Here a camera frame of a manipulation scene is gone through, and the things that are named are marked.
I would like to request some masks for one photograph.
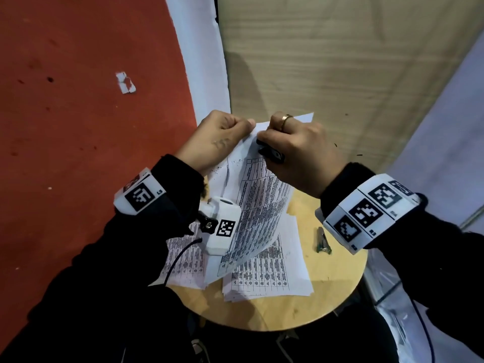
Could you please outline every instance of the red surface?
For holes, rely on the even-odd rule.
[[[113,194],[196,123],[165,0],[0,0],[0,43],[1,351]]]

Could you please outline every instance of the wooden table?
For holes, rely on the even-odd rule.
[[[333,311],[355,289],[363,275],[367,252],[352,256],[329,232],[332,254],[317,253],[317,228],[314,216],[319,200],[295,191],[288,213],[296,215],[299,238],[314,293],[310,297],[267,297],[241,302],[224,302],[222,281],[205,290],[170,286],[193,312],[220,325],[254,331],[295,328]]]

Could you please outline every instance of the black sleeve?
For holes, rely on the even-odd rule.
[[[350,163],[321,196],[325,217],[374,173]],[[427,316],[446,334],[484,357],[480,342],[481,259],[484,236],[463,233],[456,225],[427,213],[428,200],[396,222],[366,248],[378,248],[395,267],[410,298],[428,308]]]
[[[136,216],[116,213],[102,237],[52,280],[1,361],[42,359],[61,350],[72,354],[65,361],[73,361],[88,346],[95,351],[93,345],[99,344],[97,360],[101,351],[119,348],[130,311],[143,308],[137,296],[165,264],[165,241],[189,234],[204,189],[203,177],[171,155],[160,159],[152,175],[166,194]]]

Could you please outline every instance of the person's right hand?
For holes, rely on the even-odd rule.
[[[326,131],[317,122],[302,123],[289,117],[282,127],[282,112],[274,113],[267,130],[257,138],[286,156],[283,164],[266,158],[267,168],[282,182],[320,197],[324,189],[348,163],[334,143],[326,140]]]

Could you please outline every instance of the white wristband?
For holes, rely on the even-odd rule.
[[[420,204],[420,197],[387,174],[368,179],[324,219],[316,217],[353,255]]]
[[[136,215],[165,192],[145,168],[114,195],[114,206],[123,214]]]

